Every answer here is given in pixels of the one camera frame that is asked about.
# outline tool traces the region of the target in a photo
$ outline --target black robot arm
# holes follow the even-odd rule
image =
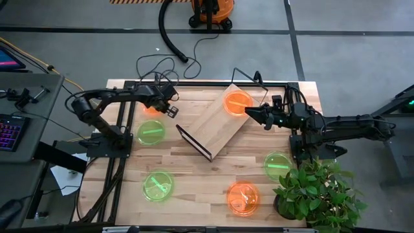
[[[264,103],[259,107],[246,107],[245,112],[259,124],[264,124],[265,130],[270,130],[272,125],[300,130],[301,135],[293,135],[290,141],[292,152],[297,151],[299,159],[308,159],[313,155],[321,159],[334,159],[343,155],[346,149],[334,145],[339,140],[366,138],[385,141],[393,136],[395,125],[380,116],[325,117],[302,102],[293,104],[287,113],[283,109],[285,103],[281,96],[273,96],[272,100],[273,106]],[[320,151],[319,147],[323,144],[332,148],[331,155]]]
[[[141,102],[146,107],[154,107],[161,113],[174,118],[178,112],[176,107],[170,107],[170,101],[177,92],[171,83],[159,85],[138,85],[131,89],[97,89],[84,92],[73,100],[71,106],[79,120],[94,126],[101,134],[117,148],[124,146],[124,134],[117,126],[110,126],[100,115],[105,108],[115,102]],[[101,100],[97,107],[90,103],[91,99]]]

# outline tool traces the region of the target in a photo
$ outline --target petri dish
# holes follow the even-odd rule
[[[237,216],[251,216],[259,206],[259,190],[248,181],[237,181],[227,190],[227,205]]]
[[[173,176],[168,172],[151,172],[142,185],[142,193],[148,201],[165,201],[173,189]]]
[[[278,152],[271,152],[266,156],[265,173],[273,181],[278,181],[279,176],[286,176],[292,168],[292,162],[284,154]]]
[[[156,116],[160,116],[161,115],[161,112],[155,110],[154,107],[147,108],[144,104],[141,104],[141,106],[142,106],[142,111],[147,116],[156,117]]]
[[[142,145],[157,145],[164,139],[166,129],[158,120],[148,120],[138,128],[138,140]]]
[[[245,116],[245,107],[253,106],[253,98],[242,90],[230,91],[223,100],[226,111],[236,117]]]

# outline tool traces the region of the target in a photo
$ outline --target orange vacuum cleaner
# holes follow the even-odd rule
[[[234,7],[234,0],[191,0],[194,16],[190,17],[188,24],[197,28],[201,23],[207,24],[207,30],[213,24],[220,24],[224,30],[230,30],[233,25],[228,19]]]
[[[171,2],[172,0],[164,0],[162,3],[160,14],[158,15],[158,28],[167,47],[182,62],[187,63],[188,57],[169,40],[164,26],[166,10]],[[198,27],[201,23],[207,24],[207,32],[211,32],[213,24],[220,24],[226,31],[233,27],[228,16],[232,13],[234,0],[191,0],[191,4],[193,5],[194,16],[190,17],[188,23],[192,28]]]

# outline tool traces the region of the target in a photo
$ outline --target wooden board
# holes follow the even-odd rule
[[[107,87],[122,88],[125,80],[109,80]],[[127,160],[117,225],[171,225],[171,226],[238,226],[238,227],[304,227],[304,221],[282,218],[272,207],[275,197],[273,188],[279,184],[266,175],[263,162],[271,151],[279,151],[291,159],[289,150],[290,130],[273,127],[265,131],[249,118],[241,129],[219,152],[213,162],[208,162],[199,152],[185,142],[175,124],[189,127],[200,114],[220,96],[226,87],[177,87],[180,100],[173,105],[180,109],[175,119],[162,116],[166,125],[166,139],[157,146],[145,147],[137,141]],[[264,91],[257,87],[242,87],[256,100],[261,101]],[[321,111],[315,82],[300,82],[300,90],[308,104]],[[282,88],[269,87],[265,101],[271,102],[273,94],[283,95]],[[103,117],[116,123],[119,104],[111,104]],[[140,104],[137,104],[132,132],[147,120]],[[80,192],[80,212],[85,214],[102,192],[108,159],[97,159],[88,169]],[[165,169],[174,175],[175,190],[166,202],[151,203],[142,195],[142,181],[148,172]],[[226,204],[228,187],[240,180],[254,183],[261,194],[261,204],[251,217],[237,217]],[[111,199],[107,204],[109,213]]]
[[[201,113],[200,117],[191,123],[189,128],[184,128],[189,136],[186,134],[182,134],[182,136],[210,162],[249,118],[248,115],[232,116],[224,109],[224,97],[229,92],[236,90],[240,90],[240,88],[234,84],[229,85],[228,88],[226,88],[223,93]],[[257,107],[258,105],[259,102],[253,99],[253,106]]]

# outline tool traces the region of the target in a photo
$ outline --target rgb keyboard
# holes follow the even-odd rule
[[[0,150],[16,151],[29,118],[0,114]]]

